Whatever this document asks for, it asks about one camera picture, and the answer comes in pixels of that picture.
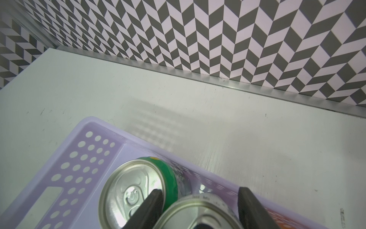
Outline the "green Sprite can back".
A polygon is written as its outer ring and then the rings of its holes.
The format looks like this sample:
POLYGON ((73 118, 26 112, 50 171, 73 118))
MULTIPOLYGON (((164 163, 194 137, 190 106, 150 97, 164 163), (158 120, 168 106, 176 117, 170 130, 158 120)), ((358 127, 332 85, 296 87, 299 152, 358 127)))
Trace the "green Sprite can back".
POLYGON ((154 189, 163 193, 163 210, 192 193, 189 178, 169 160, 145 156, 119 166, 100 195, 101 228, 121 229, 154 189))

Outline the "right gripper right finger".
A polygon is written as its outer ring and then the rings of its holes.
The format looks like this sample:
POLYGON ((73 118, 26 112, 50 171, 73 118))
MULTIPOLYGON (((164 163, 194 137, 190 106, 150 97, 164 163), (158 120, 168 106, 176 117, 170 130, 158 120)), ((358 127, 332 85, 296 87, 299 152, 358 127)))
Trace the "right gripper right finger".
POLYGON ((247 187, 238 191, 239 220, 245 229, 280 229, 268 211, 247 187))

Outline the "white Monster can back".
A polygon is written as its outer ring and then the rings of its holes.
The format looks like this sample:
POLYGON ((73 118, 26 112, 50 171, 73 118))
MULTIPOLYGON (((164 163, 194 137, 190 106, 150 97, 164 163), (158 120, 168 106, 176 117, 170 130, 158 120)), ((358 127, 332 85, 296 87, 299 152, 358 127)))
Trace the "white Monster can back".
POLYGON ((229 206, 212 193, 183 197, 156 222, 155 229, 242 229, 229 206))

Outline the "orange Fanta can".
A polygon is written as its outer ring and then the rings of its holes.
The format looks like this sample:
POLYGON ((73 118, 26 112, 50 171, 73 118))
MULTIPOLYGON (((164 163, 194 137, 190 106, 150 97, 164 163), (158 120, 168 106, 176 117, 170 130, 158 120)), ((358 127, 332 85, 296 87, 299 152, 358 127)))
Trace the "orange Fanta can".
POLYGON ((299 224, 298 222, 293 221, 288 217, 285 217, 275 211, 272 211, 269 208, 265 209, 281 229, 307 229, 306 226, 299 224))

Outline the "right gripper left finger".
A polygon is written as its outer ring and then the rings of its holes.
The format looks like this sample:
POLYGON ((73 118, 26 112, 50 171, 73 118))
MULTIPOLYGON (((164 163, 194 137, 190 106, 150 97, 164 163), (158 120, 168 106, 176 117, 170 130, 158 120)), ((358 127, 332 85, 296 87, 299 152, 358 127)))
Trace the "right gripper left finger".
POLYGON ((163 213, 164 196, 154 189, 122 229, 152 229, 163 213))

